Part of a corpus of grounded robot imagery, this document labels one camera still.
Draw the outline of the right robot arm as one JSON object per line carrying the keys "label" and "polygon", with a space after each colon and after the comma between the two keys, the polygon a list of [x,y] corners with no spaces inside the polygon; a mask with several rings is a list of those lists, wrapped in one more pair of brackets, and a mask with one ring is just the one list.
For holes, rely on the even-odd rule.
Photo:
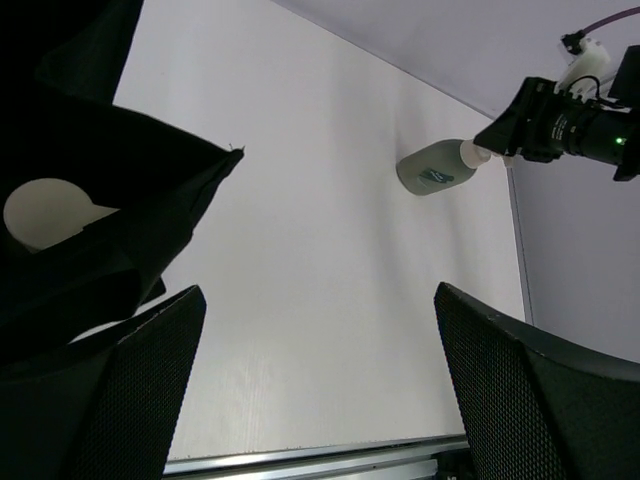
{"label": "right robot arm", "polygon": [[639,47],[627,48],[610,89],[582,74],[562,87],[527,77],[507,109],[473,143],[503,157],[550,163],[563,155],[616,168],[613,180],[639,175]]}

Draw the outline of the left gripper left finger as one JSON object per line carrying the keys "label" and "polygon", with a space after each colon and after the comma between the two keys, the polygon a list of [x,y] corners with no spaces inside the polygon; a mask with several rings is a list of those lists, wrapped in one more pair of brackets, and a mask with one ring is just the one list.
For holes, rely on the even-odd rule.
{"label": "left gripper left finger", "polygon": [[2,478],[161,478],[205,314],[193,285],[134,318],[2,365]]}

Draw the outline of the beige pump bottle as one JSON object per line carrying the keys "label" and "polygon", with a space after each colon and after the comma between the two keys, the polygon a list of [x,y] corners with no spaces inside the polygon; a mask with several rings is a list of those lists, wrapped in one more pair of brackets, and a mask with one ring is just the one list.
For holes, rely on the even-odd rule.
{"label": "beige pump bottle", "polygon": [[95,204],[74,183],[42,178],[14,189],[2,215],[9,234],[29,252],[39,252],[116,212],[116,208]]}

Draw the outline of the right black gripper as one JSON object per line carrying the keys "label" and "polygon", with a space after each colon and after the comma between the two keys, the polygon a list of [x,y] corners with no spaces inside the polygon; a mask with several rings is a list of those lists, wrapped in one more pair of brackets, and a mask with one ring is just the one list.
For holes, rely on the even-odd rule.
{"label": "right black gripper", "polygon": [[473,143],[499,155],[550,163],[567,150],[566,127],[580,110],[580,98],[541,77],[526,77],[507,109],[480,131]]}

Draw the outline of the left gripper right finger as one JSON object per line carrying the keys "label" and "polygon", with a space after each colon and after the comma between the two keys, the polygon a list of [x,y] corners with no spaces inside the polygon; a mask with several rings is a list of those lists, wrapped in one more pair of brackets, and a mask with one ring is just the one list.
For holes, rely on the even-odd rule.
{"label": "left gripper right finger", "polygon": [[434,306],[480,479],[636,479],[639,366],[442,282]]}

